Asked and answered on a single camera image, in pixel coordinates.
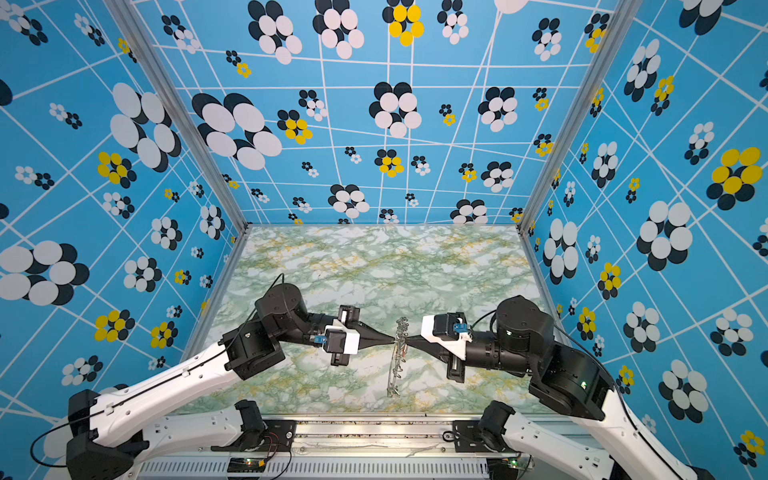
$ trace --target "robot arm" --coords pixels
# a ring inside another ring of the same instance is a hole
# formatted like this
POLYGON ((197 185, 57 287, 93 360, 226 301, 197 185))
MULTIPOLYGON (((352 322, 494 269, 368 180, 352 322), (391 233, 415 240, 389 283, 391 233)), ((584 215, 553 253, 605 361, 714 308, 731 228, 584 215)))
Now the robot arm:
POLYGON ((426 316, 409 345, 446 362, 446 376, 464 381, 466 366, 530 375, 529 392, 587 430, 602 449, 549 432, 501 402, 485 409, 479 428, 485 444, 507 445, 539 457, 575 478, 709 480, 712 475, 674 457, 624 404, 594 357, 554 340, 554 320, 521 296, 502 301, 497 332, 472 332, 463 313, 426 316))

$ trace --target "green marble table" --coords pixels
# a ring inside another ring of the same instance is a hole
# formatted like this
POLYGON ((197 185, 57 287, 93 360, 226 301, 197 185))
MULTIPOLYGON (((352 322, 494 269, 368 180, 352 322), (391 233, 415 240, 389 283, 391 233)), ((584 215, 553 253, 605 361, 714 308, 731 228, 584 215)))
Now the green marble table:
MULTIPOLYGON (((237 328, 280 273, 301 289, 310 311, 358 306, 361 321, 389 335, 401 316, 409 319, 409 335, 417 335, 424 315, 462 311, 474 321, 515 295, 544 308, 514 226, 255 227, 208 343, 237 328)), ((365 349, 349 366, 332 367, 322 349, 283 344, 286 359, 277 366, 178 412, 222 409, 240 399, 255 399, 265 414, 478 414, 494 399, 523 412, 550 412, 528 394, 527 379, 467 368, 465 383, 448 381, 445 364, 415 349, 402 364, 400 396, 387 396, 392 349, 365 349)))

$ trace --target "black cable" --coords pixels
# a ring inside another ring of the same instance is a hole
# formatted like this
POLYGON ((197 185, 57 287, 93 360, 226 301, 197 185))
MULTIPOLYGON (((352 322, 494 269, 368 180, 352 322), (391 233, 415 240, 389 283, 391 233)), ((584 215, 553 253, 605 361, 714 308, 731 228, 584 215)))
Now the black cable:
POLYGON ((286 467, 283 468, 283 471, 278 473, 277 477, 272 477, 270 480, 277 480, 278 478, 280 478, 280 476, 283 475, 283 473, 287 472, 288 471, 288 467, 290 467, 290 463, 293 460, 293 452, 291 452, 291 448, 288 445, 286 445, 284 443, 276 443, 275 445, 281 445, 283 447, 286 447, 288 449, 288 455, 290 455, 290 457, 288 457, 288 463, 286 463, 286 467))
POLYGON ((659 458, 659 459, 660 459, 660 460, 661 460, 661 461, 662 461, 662 462, 663 462, 663 463, 664 463, 664 464, 665 464, 665 465, 666 465, 666 466, 667 466, 667 467, 668 467, 668 468, 669 468, 669 469, 672 471, 672 473, 674 473, 674 474, 675 474, 675 476, 676 476, 676 477, 678 477, 680 480, 684 480, 684 479, 683 479, 683 477, 681 477, 681 476, 680 476, 680 474, 679 474, 679 473, 677 473, 677 470, 675 470, 674 468, 672 468, 672 465, 670 465, 670 464, 667 462, 667 460, 665 460, 665 459, 664 459, 664 457, 662 457, 662 456, 661 456, 661 454, 660 454, 659 452, 657 452, 657 450, 654 448, 654 446, 653 446, 653 445, 651 445, 651 444, 650 444, 650 442, 649 442, 649 441, 648 441, 648 440, 647 440, 647 439, 646 439, 646 438, 643 436, 643 433, 640 431, 640 429, 638 429, 638 428, 637 428, 637 425, 635 425, 635 424, 634 424, 634 422, 632 421, 632 417, 631 417, 631 415, 629 414, 629 411, 627 410, 627 404, 626 404, 626 403, 624 403, 624 396, 621 394, 621 390, 619 390, 619 385, 616 383, 616 380, 615 380, 615 379, 614 379, 614 377, 611 375, 611 373, 610 373, 610 372, 608 372, 608 370, 605 368, 605 365, 603 365, 603 364, 600 362, 600 360, 598 360, 597 358, 595 358, 595 356, 594 356, 594 355, 592 355, 592 354, 589 352, 589 350, 585 349, 585 348, 584 348, 584 346, 582 346, 582 345, 581 345, 579 342, 577 342, 576 340, 574 340, 574 338, 573 338, 572 336, 568 335, 568 334, 565 332, 565 330, 563 330, 562 328, 560 328, 560 327, 559 327, 559 326, 557 326, 557 325, 555 325, 554 327, 555 327, 556 329, 560 330, 560 331, 561 331, 561 333, 563 333, 563 334, 564 334, 566 337, 568 337, 568 338, 569 338, 569 339, 570 339, 570 340, 571 340, 573 343, 575 343, 576 345, 578 345, 578 346, 579 346, 579 348, 581 348, 582 350, 584 350, 584 351, 587 353, 587 355, 589 355, 590 357, 592 357, 592 359, 593 359, 593 360, 594 360, 594 361, 595 361, 595 362, 596 362, 596 363, 597 363, 597 364, 600 366, 600 368, 601 368, 601 369, 603 369, 603 371, 605 372, 605 374, 606 374, 606 375, 608 375, 608 378, 610 378, 610 379, 611 379, 611 382, 613 383, 613 385, 614 385, 614 388, 616 389, 616 394, 619 396, 619 401, 621 402, 621 408, 624 410, 624 414, 627 416, 627 420, 629 420, 629 424, 630 424, 630 425, 632 425, 632 428, 634 429, 634 431, 635 431, 635 432, 636 432, 636 433, 637 433, 637 434, 640 436, 640 438, 641 438, 641 439, 643 439, 643 442, 645 442, 645 444, 646 444, 646 445, 648 445, 648 448, 649 448, 649 449, 650 449, 650 450, 651 450, 653 453, 655 453, 655 454, 656 454, 656 456, 657 456, 657 457, 658 457, 658 458, 659 458))
MULTIPOLYGON (((274 281, 274 282, 272 282, 272 286, 274 286, 274 285, 275 285, 275 283, 277 283, 277 280, 278 280, 280 277, 282 277, 282 278, 283 278, 283 283, 285 283, 285 273, 281 273, 280 275, 278 275, 278 276, 277 276, 277 278, 275 279, 275 281, 274 281)), ((248 314, 248 317, 246 317, 246 321, 245 321, 245 322, 243 322, 243 324, 242 324, 242 325, 240 325, 240 328, 237 330, 237 335, 240 335, 240 332, 243 330, 243 328, 245 327, 245 325, 248 323, 248 319, 250 319, 250 317, 253 315, 253 312, 255 312, 255 311, 256 311, 256 306, 254 306, 254 307, 253 307, 253 310, 251 310, 251 311, 250 311, 250 313, 248 314)), ((203 366, 203 365, 205 365, 206 363, 210 362, 211 360, 213 360, 213 359, 217 358, 217 357, 218 357, 218 356, 220 356, 221 354, 228 352, 228 351, 229 351, 229 349, 230 349, 230 348, 232 348, 232 345, 234 345, 234 342, 231 342, 231 343, 230 343, 230 345, 229 345, 229 346, 228 346, 226 349, 224 349, 224 350, 220 351, 219 353, 217 353, 216 355, 214 355, 214 356, 210 357, 209 359, 207 359, 207 360, 204 360, 204 361, 202 361, 202 362, 198 363, 197 365, 195 365, 195 366, 193 366, 193 367, 190 367, 190 368, 189 368, 187 371, 188 371, 188 372, 191 372, 192 370, 195 370, 195 369, 197 369, 197 368, 200 368, 201 366, 203 366)), ((138 397, 139 395, 143 395, 143 394, 145 394, 146 392, 149 392, 149 391, 150 391, 150 390, 152 390, 152 389, 156 389, 158 386, 162 386, 162 385, 165 385, 166 383, 170 382, 171 380, 175 380, 175 379, 179 378, 180 376, 182 376, 182 373, 178 373, 177 375, 174 375, 174 376, 172 376, 172 377, 170 377, 170 378, 167 378, 167 379, 163 380, 163 381, 162 381, 162 382, 160 382, 160 383, 156 383, 155 385, 152 385, 151 387, 149 387, 149 388, 147 388, 147 389, 145 389, 145 390, 142 390, 142 391, 140 391, 139 393, 136 393, 136 394, 134 394, 134 395, 132 395, 132 396, 130 396, 130 397, 128 397, 128 398, 126 398, 125 400, 122 400, 122 401, 120 401, 120 402, 118 402, 118 403, 114 404, 113 408, 115 408, 115 407, 119 407, 119 406, 122 406, 122 405, 123 405, 123 404, 125 404, 126 402, 130 402, 131 400, 135 399, 135 398, 136 398, 136 397, 138 397)), ((56 430, 59 430, 59 429, 63 429, 65 426, 69 426, 69 425, 72 425, 72 424, 75 424, 75 423, 78 423, 78 422, 82 422, 83 420, 87 420, 87 419, 89 419, 89 418, 91 418, 91 417, 95 417, 96 415, 100 415, 101 413, 104 413, 104 410, 101 410, 100 412, 96 412, 96 413, 91 413, 90 415, 88 415, 88 416, 85 416, 85 417, 83 417, 83 418, 81 418, 81 419, 77 419, 77 420, 74 420, 74 421, 72 421, 72 422, 66 422, 66 423, 64 423, 64 424, 62 424, 62 425, 59 425, 59 426, 57 426, 57 427, 54 427, 53 429, 50 429, 50 430, 48 430, 47 432, 45 432, 45 433, 43 433, 42 435, 40 435, 39 437, 37 437, 37 438, 36 438, 36 439, 35 439, 35 440, 32 442, 32 444, 29 446, 29 456, 31 456, 31 457, 32 457, 32 460, 33 460, 35 463, 37 463, 38 465, 42 465, 42 466, 44 466, 44 467, 48 467, 48 468, 67 468, 67 466, 66 466, 66 465, 52 465, 52 464, 50 464, 50 463, 45 463, 45 462, 43 462, 43 461, 41 461, 41 460, 38 460, 38 458, 37 458, 37 457, 35 457, 35 445, 37 444, 37 442, 39 442, 39 441, 40 441, 40 439, 44 438, 46 435, 48 435, 48 434, 50 434, 50 433, 52 433, 52 432, 55 432, 56 430)))
POLYGON ((488 312, 488 313, 486 313, 485 315, 483 315, 483 316, 481 316, 480 318, 478 318, 478 319, 477 319, 477 320, 476 320, 476 321, 475 321, 475 322, 472 324, 472 328, 474 329, 474 328, 475 328, 475 325, 477 325, 478 323, 480 323, 480 320, 484 319, 485 317, 487 317, 488 315, 490 315, 490 314, 494 313, 495 311, 496 311, 496 310, 491 310, 490 312, 488 312))

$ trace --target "white dot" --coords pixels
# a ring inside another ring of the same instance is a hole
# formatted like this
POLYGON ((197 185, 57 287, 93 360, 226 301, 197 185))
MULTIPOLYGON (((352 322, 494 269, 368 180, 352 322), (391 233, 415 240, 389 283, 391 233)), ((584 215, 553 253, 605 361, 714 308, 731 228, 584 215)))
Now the white dot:
POLYGON ((165 119, 163 104, 154 93, 147 92, 141 97, 141 107, 152 123, 159 124, 165 119))
POLYGON ((346 9, 341 13, 341 25, 347 30, 354 30, 357 28, 357 14, 351 8, 346 9))
POLYGON ((287 37, 293 33, 293 23, 290 21, 290 18, 286 17, 285 15, 277 17, 277 20, 275 20, 275 26, 277 31, 283 34, 284 37, 287 37))
POLYGON ((398 103, 397 95, 393 94, 391 91, 386 92, 379 99, 379 104, 381 104, 381 107, 386 111, 397 110, 398 103))
MULTIPOLYGON (((418 113, 418 112, 412 111, 409 114, 416 114, 416 113, 418 113)), ((403 138, 403 137, 405 137, 406 133, 408 133, 408 128, 405 126, 405 124, 403 124, 401 121, 399 121, 399 122, 396 122, 396 123, 392 124, 389 127, 389 133, 394 138, 403 138)))
POLYGON ((16 245, 0 253, 0 267, 6 272, 21 273, 32 265, 32 252, 16 245))
POLYGON ((504 101, 501 97, 495 97, 488 102, 488 108, 491 109, 491 111, 499 111, 502 109, 502 106, 504 105, 504 101))
POLYGON ((649 308, 648 310, 645 310, 645 319, 651 325, 655 325, 659 323, 659 313, 655 309, 649 308))
POLYGON ((494 119, 496 119, 496 116, 493 115, 492 111, 486 111, 483 115, 480 116, 480 121, 484 125, 490 125, 494 119))
POLYGON ((399 106, 404 111, 414 111, 416 109, 416 96, 411 92, 400 95, 399 106))
POLYGON ((61 259, 61 245, 51 240, 45 240, 35 246, 33 254, 35 260, 39 263, 42 263, 43 265, 53 265, 61 259))
POLYGON ((259 28, 265 35, 275 35, 277 32, 277 25, 275 21, 269 15, 261 15, 259 18, 259 28))
POLYGON ((347 41, 340 41, 336 45, 336 53, 339 55, 339 58, 346 60, 347 58, 352 57, 352 45, 349 44, 347 41))
POLYGON ((686 204, 673 205, 669 210, 669 219, 675 227, 681 227, 690 219, 690 208, 686 204))
POLYGON ((58 286, 47 280, 37 282, 29 289, 29 301, 38 306, 50 305, 57 296, 58 286))
POLYGON ((74 280, 74 276, 77 270, 69 262, 57 262, 51 266, 51 270, 48 272, 48 277, 53 283, 57 285, 66 285, 74 280))
POLYGON ((563 261, 563 257, 557 255, 555 258, 552 259, 552 265, 549 267, 552 276, 555 278, 560 278, 563 276, 563 272, 565 270, 565 262, 563 261))
POLYGON ((299 37, 296 37, 295 35, 289 35, 288 38, 286 38, 286 48, 288 51, 294 55, 298 55, 301 53, 302 49, 301 40, 299 40, 299 37))
POLYGON ((672 373, 674 373, 678 379, 684 379, 688 377, 688 367, 680 360, 672 360, 672 373))
POLYGON ((9 273, 0 276, 0 298, 4 300, 19 300, 29 293, 30 282, 26 275, 9 273))
POLYGON ((643 305, 640 302, 633 303, 632 304, 632 312, 635 315, 642 317, 643 315, 645 315, 645 305, 643 305))
POLYGON ((352 45, 353 48, 360 48, 360 47, 362 47, 362 44, 364 44, 365 41, 366 41, 365 36, 357 28, 352 30, 346 36, 346 38, 349 41, 349 44, 352 45))
POLYGON ((634 329, 634 339, 640 343, 645 342, 648 339, 648 336, 645 334, 643 327, 639 326, 634 329))
POLYGON ((141 114, 141 101, 132 87, 118 83, 112 88, 112 98, 118 109, 130 118, 136 118, 141 114))
POLYGON ((112 137, 120 145, 126 148, 133 148, 139 141, 139 131, 136 124, 125 115, 117 114, 112 117, 109 123, 112 137))
POLYGON ((269 35, 261 35, 261 37, 259 37, 259 47, 261 48, 261 51, 271 55, 275 53, 277 45, 275 45, 275 41, 269 35))
POLYGON ((650 252, 658 259, 665 259, 672 251, 670 241, 666 237, 658 237, 650 245, 650 252))
POLYGON ((654 202, 654 204, 651 205, 650 209, 648 210, 648 216, 650 220, 655 223, 665 221, 667 219, 668 213, 669 210, 667 209, 667 204, 661 200, 654 202))
POLYGON ((755 334, 752 333, 752 330, 750 330, 750 329, 748 329, 746 327, 743 327, 743 328, 739 329, 739 338, 743 342, 751 342, 752 339, 755 338, 755 334))
POLYGON ((405 122, 406 127, 411 129, 418 128, 422 124, 422 115, 418 111, 410 111, 402 120, 405 122))
POLYGON ((739 334, 736 333, 735 330, 728 329, 728 330, 725 331, 723 336, 725 336, 725 339, 728 340, 731 343, 739 341, 739 334))
POLYGON ((661 338, 661 332, 659 331, 659 327, 655 325, 649 325, 645 329, 645 334, 648 335, 648 339, 651 342, 658 342, 659 339, 661 338))
POLYGON ((688 394, 688 399, 690 400, 690 405, 694 407, 699 412, 706 412, 710 408, 710 404, 707 401, 707 397, 704 396, 702 392, 699 392, 698 390, 694 390, 691 393, 688 394))
POLYGON ((672 392, 672 401, 675 402, 677 406, 683 410, 687 410, 688 407, 690 407, 690 400, 688 399, 688 395, 686 395, 682 390, 674 390, 672 392))
POLYGON ((680 386, 680 383, 677 380, 677 376, 675 376, 675 374, 672 372, 664 372, 664 374, 661 376, 661 379, 664 381, 664 385, 672 390, 675 390, 678 386, 680 386))
POLYGON ((675 250, 680 252, 687 250, 693 242, 694 235, 686 227, 678 227, 672 230, 670 243, 675 250))

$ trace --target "yellow dot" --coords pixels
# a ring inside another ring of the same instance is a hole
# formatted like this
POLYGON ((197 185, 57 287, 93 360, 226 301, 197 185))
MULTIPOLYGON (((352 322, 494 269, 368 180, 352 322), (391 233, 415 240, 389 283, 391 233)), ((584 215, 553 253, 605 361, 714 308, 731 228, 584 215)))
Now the yellow dot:
POLYGON ((760 149, 757 147, 749 147, 741 154, 742 165, 754 165, 760 159, 760 149))
POLYGON ((413 33, 414 37, 421 38, 421 36, 424 35, 424 24, 421 22, 413 22, 413 25, 411 25, 411 33, 413 33))
POLYGON ((723 190, 725 190, 726 193, 733 195, 739 191, 742 185, 743 182, 739 177, 731 177, 723 182, 723 190))
POLYGON ((712 181, 716 184, 722 184, 730 176, 728 167, 718 167, 712 172, 712 181))
POLYGON ((413 33, 404 31, 402 35, 400 35, 400 43, 403 47, 410 47, 413 43, 413 33))
POLYGON ((402 25, 400 25, 398 22, 392 22, 389 24, 389 34, 392 37, 398 38, 401 33, 402 33, 402 25))
POLYGON ((408 20, 417 22, 422 17, 422 10, 418 5, 411 5, 408 9, 408 20))
POLYGON ((402 22, 408 16, 408 9, 403 5, 397 5, 395 7, 395 11, 393 12, 393 14, 395 16, 396 21, 402 22))
POLYGON ((763 169, 757 165, 750 165, 741 172, 741 181, 745 184, 756 184, 763 177, 763 169))
POLYGON ((732 167, 736 164, 737 161, 739 161, 739 151, 735 148, 732 148, 723 154, 723 158, 720 162, 726 167, 732 167))

